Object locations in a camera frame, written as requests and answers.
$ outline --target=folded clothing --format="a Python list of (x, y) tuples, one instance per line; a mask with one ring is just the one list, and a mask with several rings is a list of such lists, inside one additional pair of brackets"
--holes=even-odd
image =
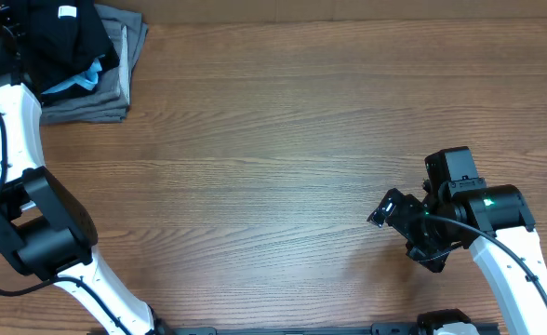
[(119, 66), (100, 76), (94, 94), (43, 106), (42, 124), (122, 122), (127, 117), (130, 78), (139, 60), (148, 26), (142, 22), (140, 13), (103, 5), (96, 5), (96, 9), (120, 56)]
[(114, 48), (118, 50), (119, 66), (102, 75), (94, 94), (43, 106), (42, 124), (79, 120), (86, 114), (105, 110), (110, 104), (122, 108), (128, 106), (128, 75), (122, 76), (123, 71), (128, 74), (127, 27), (115, 21), (105, 21), (104, 26)]
[(46, 91), (42, 92), (42, 94), (62, 92), (65, 89), (69, 89), (73, 85), (78, 85), (79, 87), (82, 87), (91, 92), (98, 84), (98, 80), (100, 79), (100, 71), (102, 71), (102, 65), (100, 64), (100, 60), (95, 59), (94, 62), (91, 63), (91, 66), (88, 70), (78, 75), (74, 75), (71, 78), (63, 81), (62, 83), (47, 89)]
[(39, 92), (83, 73), (94, 60), (106, 71), (118, 66), (93, 0), (7, 0), (7, 5), (25, 32), (21, 58)]

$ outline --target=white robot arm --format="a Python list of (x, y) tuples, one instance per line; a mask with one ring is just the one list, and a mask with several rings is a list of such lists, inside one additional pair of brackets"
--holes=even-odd
[[(50, 225), (52, 225), (52, 221), (56, 219), (57, 215), (56, 213), (51, 213), (53, 206), (60, 208), (64, 205), (63, 203), (69, 203), (70, 206), (72, 206), (72, 204), (79, 204), (76, 203), (74, 199), (69, 197), (58, 196), (57, 198), (59, 198), (59, 200), (53, 197), (53, 195), (61, 194), (62, 192), (66, 192), (66, 190), (63, 191), (59, 186), (55, 185), (53, 183), (55, 181), (52, 181), (52, 178), (47, 176), (47, 172), (45, 172), (45, 179), (43, 179), (44, 182), (40, 182), (42, 177), (38, 176), (34, 179), (30, 176), (30, 174), (33, 174), (30, 171), (46, 171), (44, 168), (45, 162), (42, 154), (39, 134), (39, 118), (41, 113), (40, 104), (25, 85), (5, 85), (0, 87), (0, 111), (3, 114), (3, 120), (7, 125), (9, 162), (7, 182), (22, 182), (26, 185), (25, 191), (31, 196), (31, 199), (29, 199), (31, 201), (21, 204), (20, 209), (26, 210), (32, 206), (38, 206), (43, 214), (46, 215), (46, 213), (48, 213), (47, 217), (44, 217), (44, 220), (48, 220)], [(433, 177), (433, 169), (430, 167), (429, 170), (429, 175)], [(456, 187), (461, 187), (462, 184), (470, 184), (473, 182), (472, 179), (475, 179), (472, 178), (474, 177), (474, 172), (468, 171), (466, 173), (468, 174), (468, 178), (463, 179), (462, 183), (456, 184), (454, 182)], [(476, 179), (476, 185), (482, 184), (482, 182), (478, 181), (480, 180)], [(49, 190), (50, 195), (40, 195), (40, 189)], [(466, 210), (475, 210), (476, 214), (480, 213), (486, 218), (494, 219), (494, 213), (491, 214), (491, 212), (487, 210), (487, 208), (490, 208), (490, 206), (493, 205), (492, 200), (487, 202), (487, 194), (492, 194), (495, 202), (509, 202), (507, 206), (500, 206), (500, 211), (512, 210), (512, 208), (517, 206), (515, 201), (512, 202), (511, 199), (508, 200), (506, 196), (507, 194), (510, 195), (509, 193), (512, 192), (511, 189), (501, 189), (496, 193), (491, 193), (488, 191), (490, 189), (486, 188), (480, 188), (480, 190), (483, 190), (482, 194), (485, 197), (483, 199), (483, 203), (486, 206), (482, 210), (478, 208), (454, 209), (453, 206), (451, 206), (448, 210), (442, 208), (442, 211), (438, 211), (438, 208), (444, 204), (441, 206), (433, 204), (432, 199), (429, 201), (425, 199), (424, 204), (427, 205), (425, 207), (422, 203), (417, 204), (414, 202), (413, 200), (416, 199), (413, 199), (411, 195), (403, 196), (402, 194), (399, 194), (397, 190), (391, 190), (388, 195), (386, 195), (386, 198), (381, 202), (378, 210), (376, 210), (369, 219), (377, 224), (379, 224), (379, 222), (382, 224), (392, 213), (395, 215), (393, 216), (394, 219), (400, 215), (408, 215), (408, 217), (411, 218), (411, 213), (400, 212), (402, 209), (396, 209), (400, 201), (405, 203), (407, 203), (407, 201), (412, 202), (413, 207), (407, 208), (422, 208), (422, 210), (434, 208), (435, 211), (438, 211), (447, 217), (458, 217), (458, 215), (460, 215), (460, 220), (463, 215), (462, 211)], [(458, 197), (456, 197), (456, 194), (456, 192), (453, 192), (451, 195), (453, 199), (457, 200)], [(522, 198), (518, 199), (520, 199), (519, 201), (521, 201), (523, 205), (525, 204)], [(1, 235), (3, 237), (2, 241), (0, 241), (1, 253), (6, 256), (9, 263), (11, 263), (14, 268), (18, 270), (18, 272), (26, 275), (29, 273), (34, 273), (42, 280), (54, 280), (54, 285), (64, 289), (66, 292), (79, 300), (84, 307), (87, 308), (87, 310), (106, 328), (109, 334), (172, 334), (172, 330), (167, 327), (166, 323), (159, 320), (153, 314), (152, 309), (147, 303), (137, 299), (125, 287), (125, 285), (123, 285), (105, 260), (101, 257), (100, 251), (94, 242), (97, 241), (97, 236), (96, 240), (93, 238), (95, 230), (93, 230), (92, 234), (89, 231), (90, 228), (86, 228), (86, 223), (91, 225), (93, 225), (93, 223), (91, 223), (91, 220), (88, 219), (87, 214), (84, 213), (84, 209), (79, 210), (83, 211), (80, 215), (84, 219), (77, 222), (79, 223), (79, 226), (77, 227), (83, 227), (82, 230), (84, 233), (92, 236), (89, 238), (91, 242), (89, 242), (85, 247), (89, 252), (89, 255), (84, 257), (84, 259), (87, 258), (87, 260), (56, 263), (55, 260), (46, 259), (46, 254), (48, 254), (49, 250), (52, 250), (51, 247), (48, 249), (41, 248), (42, 250), (45, 250), (45, 252), (38, 251), (38, 249), (40, 249), (39, 246), (35, 246), (35, 248), (33, 248), (35, 244), (47, 243), (48, 240), (56, 239), (63, 243), (61, 240), (63, 237), (55, 237), (56, 235), (60, 235), (64, 232), (64, 230), (61, 230), (63, 227), (60, 225), (53, 226), (53, 229), (50, 230), (44, 228), (45, 230), (42, 231), (43, 233), (36, 234), (20, 231), (19, 227), (16, 227), (15, 232), (10, 231), (11, 234), (15, 234), (16, 236), (15, 240), (11, 238), (8, 239), (13, 243), (11, 246), (8, 246), (9, 242), (7, 242), (6, 235)], [(67, 213), (65, 218), (70, 219), (71, 217), (69, 217), (68, 214), (70, 213)], [(513, 214), (505, 214), (504, 217), (506, 217), (505, 220), (507, 222), (516, 221), (519, 218), (525, 218), (527, 221), (530, 221), (531, 216), (528, 216), (528, 214), (529, 210), (523, 212), (513, 212)], [(497, 217), (501, 220), (503, 213), (500, 213)], [(388, 222), (395, 229), (398, 229), (400, 233), (409, 234), (408, 240), (411, 239), (410, 242), (412, 242), (412, 245), (408, 256), (413, 259), (416, 259), (421, 254), (424, 254), (424, 251), (426, 251), (424, 248), (428, 247), (424, 246), (424, 243), (434, 239), (432, 235), (427, 235), (425, 237), (425, 241), (421, 242), (413, 237), (421, 232), (420, 227), (429, 228), (430, 226), (427, 225), (428, 222), (421, 222), (420, 227), (418, 228), (412, 227), (412, 225), (406, 227), (405, 225), (401, 225), (401, 223), (396, 220), (388, 220)], [(536, 230), (533, 228), (533, 222), (525, 223), (527, 224), (526, 226), (512, 226), (508, 223), (506, 228), (496, 230), (495, 235), (498, 240), (513, 250), (519, 258), (527, 263), (527, 266), (540, 279), (540, 282), (547, 294), (547, 270), (540, 252), (539, 237)], [(448, 236), (453, 232), (449, 232), (444, 228), (445, 227), (433, 227), (434, 234), (449, 240), (450, 237)], [(68, 235), (67, 239), (69, 240), (69, 238), (76, 239), (71, 235)], [(547, 335), (547, 309), (538, 294), (538, 291), (535, 290), (533, 283), (531, 280), (527, 280), (521, 268), (517, 266), (500, 248), (497, 248), (493, 243), (489, 242), (484, 237), (465, 235), (462, 239), (469, 240), (468, 247), (473, 254), (474, 261), (482, 269), (483, 274), (487, 278), (487, 281), (490, 284), (495, 297), (497, 298), (510, 333), (514, 335)], [(73, 241), (69, 240), (68, 243), (64, 243), (65, 246), (71, 247)], [(12, 256), (9, 256), (14, 255), (15, 253), (21, 257), (19, 261), (15, 261), (11, 259)], [(434, 272), (440, 272), (445, 265), (446, 259), (447, 254), (440, 257), (435, 256), (435, 258), (431, 258), (431, 261), (425, 262), (423, 265)], [(30, 267), (24, 269), (16, 265), (17, 263), (24, 263), (26, 267)], [(115, 319), (119, 321), (118, 325), (114, 323)], [(478, 332), (471, 324), (457, 322), (435, 329), (433, 334), (475, 335), (478, 334)]]
[[(497, 239), (511, 249), (534, 275), (547, 294), (547, 269), (536, 230), (526, 227), (501, 229)], [(485, 275), (511, 334), (547, 334), (547, 309), (534, 284), (503, 250), (484, 237), (470, 245), (476, 264)]]
[(442, 150), (425, 162), (424, 200), (392, 189), (368, 221), (387, 222), (407, 239), (408, 257), (434, 273), (443, 271), (450, 251), (468, 248), (510, 333), (547, 335), (547, 270), (522, 194), (512, 185), (487, 187), (467, 147)]
[[(45, 161), (39, 132), (40, 103), (25, 85), (11, 86), (7, 84), (0, 87), (0, 112), (7, 128), (8, 172), (6, 183), (11, 183), (12, 181), (20, 181), (25, 176), (24, 172), (44, 168)], [(0, 132), (0, 153), (2, 140)], [(59, 193), (56, 190), (50, 191), (56, 194)], [(40, 208), (44, 210), (44, 204), (36, 204), (33, 199), (21, 205), (20, 210), (25, 211), (37, 205), (41, 205)], [(26, 232), (16, 230), (15, 233), (20, 242), (25, 242), (24, 244), (42, 243), (41, 238), (30, 237)], [(47, 240), (52, 240), (55, 235), (60, 234), (52, 229), (44, 232)], [(25, 249), (27, 247), (20, 245), (20, 250)], [(27, 258), (26, 255), (29, 252), (32, 251), (18, 251), (23, 258)], [(63, 280), (49, 280), (54, 280), (55, 286), (64, 289), (80, 301), (106, 328), (109, 334), (153, 334), (155, 324), (150, 306), (137, 299), (123, 285), (102, 258), (96, 245), (91, 246), (90, 253), (91, 261), (87, 263), (76, 262), (66, 268), (60, 264), (54, 264), (52, 269), (55, 272), (54, 277)], [(65, 281), (65, 278), (71, 278), (74, 281)], [(85, 283), (86, 288), (93, 290), (96, 296), (90, 295), (78, 281)], [(109, 310), (114, 317), (120, 320), (121, 325), (116, 325), (100, 304), (103, 304), (104, 309)], [(161, 324), (161, 327), (161, 331), (164, 332), (164, 327), (167, 326)]]

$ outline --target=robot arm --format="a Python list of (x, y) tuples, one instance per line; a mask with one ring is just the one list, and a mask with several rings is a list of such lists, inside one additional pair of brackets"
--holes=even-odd
[[(501, 229), (497, 239), (510, 248), (536, 275), (547, 294), (547, 269), (536, 231), (525, 227)], [(484, 237), (470, 245), (473, 259), (482, 270), (502, 310), (511, 334), (547, 334), (547, 309), (526, 274), (512, 259)]]
[(511, 249), (538, 277), (547, 295), (547, 270), (527, 203), (512, 185), (488, 188), (478, 177), (470, 150), (454, 148), (425, 159), (429, 180), (422, 202), (390, 190), (368, 221), (387, 222), (407, 239), (407, 255), (434, 273), (445, 267), (449, 251), (464, 246), (485, 275), (509, 331), (547, 334), (547, 308), (533, 278), (495, 244), (436, 217), (465, 223)]
[[(114, 274), (100, 254), (98, 235), (86, 210), (44, 166), (40, 104), (32, 92), (23, 84), (1, 86), (0, 112), (7, 127), (9, 163), (0, 204), (3, 256), (20, 274), (52, 281), (74, 296), (110, 334), (171, 334), (150, 306)], [(20, 226), (11, 223), (34, 206), (42, 212), (41, 217)]]

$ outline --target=black cable clip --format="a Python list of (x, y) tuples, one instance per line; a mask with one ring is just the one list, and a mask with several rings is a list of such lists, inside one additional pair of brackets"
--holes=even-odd
[(538, 276), (537, 275), (533, 275), (533, 276), (526, 275), (526, 281), (528, 283), (529, 282), (536, 283), (536, 282), (538, 282)]

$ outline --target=wooden table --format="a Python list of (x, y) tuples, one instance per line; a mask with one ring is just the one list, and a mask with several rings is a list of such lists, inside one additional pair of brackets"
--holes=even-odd
[[(525, 195), (547, 261), (547, 20), (153, 26), (119, 125), (42, 128), (127, 286), (173, 326), (363, 326), (500, 310), (469, 252), (432, 274), (365, 222), (468, 145)], [(20, 288), (0, 258), (0, 286)], [(0, 297), (0, 334), (99, 325), (56, 288)]]

